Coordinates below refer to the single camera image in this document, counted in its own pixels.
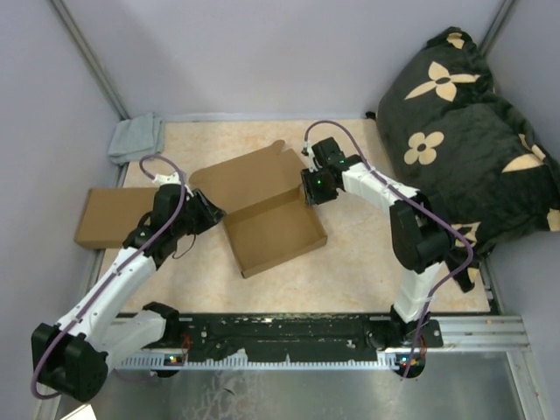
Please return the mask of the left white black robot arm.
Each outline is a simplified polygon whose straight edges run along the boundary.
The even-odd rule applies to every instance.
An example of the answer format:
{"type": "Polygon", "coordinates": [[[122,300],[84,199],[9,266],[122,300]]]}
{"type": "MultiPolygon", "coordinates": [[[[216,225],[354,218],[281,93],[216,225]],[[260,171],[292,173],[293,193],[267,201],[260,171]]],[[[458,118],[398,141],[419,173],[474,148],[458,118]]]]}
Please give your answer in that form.
{"type": "Polygon", "coordinates": [[[161,185],[152,209],[128,234],[106,273],[87,295],[55,324],[40,324],[31,335],[31,392],[43,384],[52,397],[71,396],[86,403],[115,367],[142,348],[176,345],[182,334],[179,313],[151,302],[121,325],[113,321],[124,304],[173,256],[185,236],[198,236],[225,217],[200,190],[161,185]]]}

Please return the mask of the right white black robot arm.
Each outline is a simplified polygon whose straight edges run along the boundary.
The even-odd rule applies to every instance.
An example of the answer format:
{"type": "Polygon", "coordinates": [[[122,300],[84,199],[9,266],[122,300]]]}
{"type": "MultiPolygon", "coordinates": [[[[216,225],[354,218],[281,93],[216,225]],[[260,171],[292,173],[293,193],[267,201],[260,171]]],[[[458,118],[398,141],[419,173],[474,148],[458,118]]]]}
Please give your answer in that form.
{"type": "Polygon", "coordinates": [[[344,192],[388,216],[392,249],[403,269],[392,306],[398,319],[389,333],[397,345],[412,345],[421,335],[419,323],[427,315],[436,274],[455,242],[441,198],[381,174],[359,155],[347,157],[332,137],[314,145],[303,141],[302,154],[310,164],[301,171],[307,205],[336,200],[344,192]]]}

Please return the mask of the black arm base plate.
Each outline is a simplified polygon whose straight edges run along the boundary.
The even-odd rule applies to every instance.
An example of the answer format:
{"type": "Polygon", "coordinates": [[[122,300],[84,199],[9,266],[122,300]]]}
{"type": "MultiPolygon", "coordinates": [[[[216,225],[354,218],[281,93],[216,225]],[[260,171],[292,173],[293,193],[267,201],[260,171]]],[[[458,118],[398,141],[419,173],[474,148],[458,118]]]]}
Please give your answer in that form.
{"type": "Polygon", "coordinates": [[[441,348],[439,323],[404,324],[395,313],[186,314],[150,350],[185,350],[193,362],[244,351],[250,362],[375,361],[382,350],[441,348]]]}

